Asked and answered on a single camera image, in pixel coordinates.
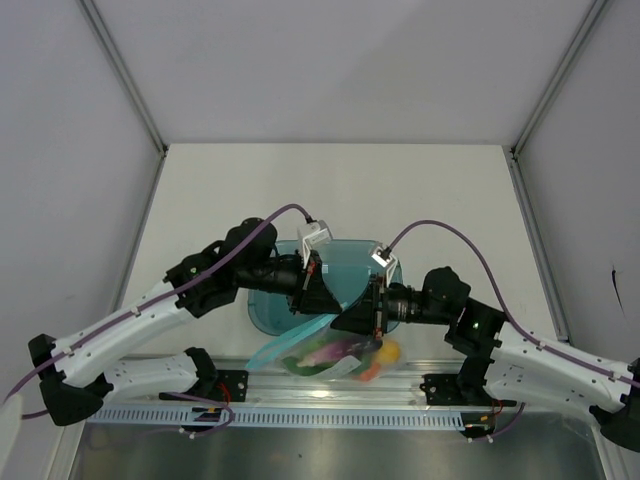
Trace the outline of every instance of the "purple cable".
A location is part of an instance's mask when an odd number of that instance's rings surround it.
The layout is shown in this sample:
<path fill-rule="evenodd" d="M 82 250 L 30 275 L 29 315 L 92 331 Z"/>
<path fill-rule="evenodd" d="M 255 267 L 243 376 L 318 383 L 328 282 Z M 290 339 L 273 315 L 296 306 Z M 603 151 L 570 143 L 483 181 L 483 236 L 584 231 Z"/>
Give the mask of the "purple cable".
<path fill-rule="evenodd" d="M 513 418 L 509 421 L 509 423 L 507 423 L 503 428 L 501 428 L 500 430 L 498 430 L 497 432 L 493 432 L 491 435 L 486 435 L 484 437 L 479 437 L 479 438 L 475 438 L 473 440 L 473 442 L 488 442 L 489 438 L 496 438 L 500 435 L 502 435 L 503 433 L 507 433 L 509 430 L 511 430 L 513 428 L 513 426 L 518 422 L 518 420 L 520 419 L 520 417 L 522 416 L 522 413 L 524 412 L 524 407 L 526 406 L 526 403 L 521 403 L 520 404 L 520 408 L 518 409 L 518 411 L 516 412 L 516 414 L 513 416 Z"/>
<path fill-rule="evenodd" d="M 309 212 L 307 212 L 302 206 L 298 205 L 297 203 L 290 203 L 288 205 L 285 205 L 279 208 L 278 210 L 273 212 L 271 215 L 269 215 L 267 218 L 265 218 L 262 221 L 262 223 L 255 228 L 255 230 L 253 230 L 249 235 L 247 235 L 247 238 L 245 238 L 242 242 L 240 242 L 233 250 L 231 250 L 227 255 L 225 255 L 222 259 L 220 259 L 220 261 L 218 261 L 215 265 L 211 266 L 210 268 L 202 272 L 200 275 L 198 275 L 196 278 L 190 280 L 184 285 L 181 285 L 180 287 L 174 290 L 171 290 L 170 292 L 166 292 L 166 293 L 163 293 L 162 295 L 158 295 L 157 297 L 152 298 L 146 303 L 139 305 L 138 311 L 142 312 L 143 310 L 146 310 L 147 308 L 155 305 L 158 302 L 161 302 L 162 300 L 165 300 L 173 295 L 179 295 L 180 293 L 199 284 L 200 282 L 205 280 L 207 277 L 210 277 L 212 274 L 214 274 L 215 272 L 220 270 L 222 267 L 224 267 L 227 263 L 229 263 L 233 259 L 233 257 L 235 257 L 238 253 L 240 253 L 240 251 L 242 251 L 254 238 L 256 238 L 260 234 L 260 232 L 262 232 L 265 228 L 267 228 L 267 226 L 271 222 L 273 222 L 276 218 L 278 218 L 283 213 L 293 209 L 298 210 L 300 213 L 302 213 L 302 215 L 304 215 L 307 222 L 311 220 L 311 215 L 309 215 Z M 72 344 L 70 346 L 70 349 L 76 350 L 77 348 L 80 348 L 83 344 L 87 343 L 89 340 L 94 339 L 101 333 L 105 332 L 106 330 L 109 330 L 111 327 L 127 320 L 128 318 L 131 318 L 132 316 L 133 316 L 133 312 L 131 311 L 124 312 L 122 315 L 119 315 L 118 317 L 102 325 L 100 328 L 96 328 L 90 334 L 82 337 L 76 343 Z M 66 356 L 66 353 L 60 352 L 57 355 L 50 358 L 49 360 L 47 360 L 46 362 L 43 362 L 40 365 L 38 365 L 37 368 L 34 368 L 33 370 L 31 370 L 18 383 L 16 383 L 16 385 L 11 389 L 9 394 L 5 397 L 4 401 L 6 402 L 9 397 L 18 393 L 27 384 L 27 382 L 29 382 L 29 380 L 31 380 L 33 377 L 35 377 L 40 372 L 50 367 L 54 363 L 56 363 L 61 358 L 64 358 L 65 356 Z M 36 416 L 34 415 L 36 415 L 36 413 L 25 414 L 23 415 L 23 419 L 28 420 L 30 418 L 36 418 Z"/>
<path fill-rule="evenodd" d="M 393 240 L 393 242 L 391 242 L 389 244 L 389 250 L 393 250 L 393 248 L 398 244 L 398 242 L 400 242 L 400 240 L 402 240 L 402 238 L 409 233 L 411 230 L 413 230 L 415 227 L 419 226 L 419 225 L 436 225 L 438 227 L 444 228 L 446 230 L 449 230 L 450 232 L 454 233 L 455 235 L 457 235 L 458 237 L 460 237 L 468 246 L 469 248 L 471 248 L 471 250 L 473 250 L 473 253 L 476 254 L 476 256 L 478 257 L 478 259 L 480 260 L 480 263 L 482 263 L 482 266 L 484 267 L 484 271 L 487 273 L 487 276 L 489 277 L 489 281 L 491 282 L 491 286 L 493 287 L 493 291 L 496 294 L 496 297 L 498 299 L 498 303 L 500 303 L 500 306 L 502 307 L 502 310 L 504 311 L 504 314 L 507 316 L 507 318 L 509 319 L 509 323 L 511 323 L 511 325 L 513 325 L 513 328 L 516 329 L 516 331 L 522 335 L 524 338 L 526 338 L 527 340 L 529 340 L 531 343 L 533 343 L 536 347 L 541 348 L 543 350 L 546 350 L 558 357 L 564 358 L 565 360 L 575 364 L 575 365 L 579 365 L 583 368 L 586 368 L 587 370 L 591 370 L 592 372 L 596 372 L 599 373 L 601 375 L 604 375 L 608 378 L 615 378 L 615 372 L 613 372 L 612 370 L 607 370 L 605 368 L 601 368 L 598 367 L 596 365 L 592 365 L 589 362 L 585 362 L 584 360 L 581 360 L 579 358 L 574 357 L 573 355 L 569 355 L 568 353 L 565 353 L 561 350 L 558 350 L 557 348 L 551 347 L 549 345 L 541 345 L 540 340 L 538 340 L 537 338 L 535 338 L 533 335 L 531 335 L 529 332 L 527 332 L 524 328 L 522 328 L 522 326 L 516 321 L 516 319 L 513 317 L 513 315 L 511 314 L 511 312 L 509 311 L 509 308 L 507 307 L 507 303 L 505 302 L 502 293 L 500 292 L 500 288 L 498 287 L 498 283 L 496 282 L 495 277 L 493 276 L 493 272 L 491 271 L 491 268 L 489 268 L 489 264 L 487 263 L 487 260 L 484 258 L 484 255 L 482 255 L 482 253 L 480 252 L 480 250 L 478 250 L 478 247 L 476 247 L 474 245 L 474 243 L 462 232 L 460 232 L 459 230 L 455 229 L 454 227 L 452 227 L 451 225 L 444 223 L 444 222 L 439 222 L 438 220 L 418 220 L 417 222 L 413 222 L 411 225 L 407 226 L 404 230 L 402 230 L 402 232 L 400 232 L 400 234 Z M 626 383 L 628 385 L 631 385 L 632 387 L 636 387 L 636 388 L 640 388 L 640 382 L 636 382 L 630 378 L 627 377 L 619 377 L 618 380 L 620 380 L 623 383 Z"/>

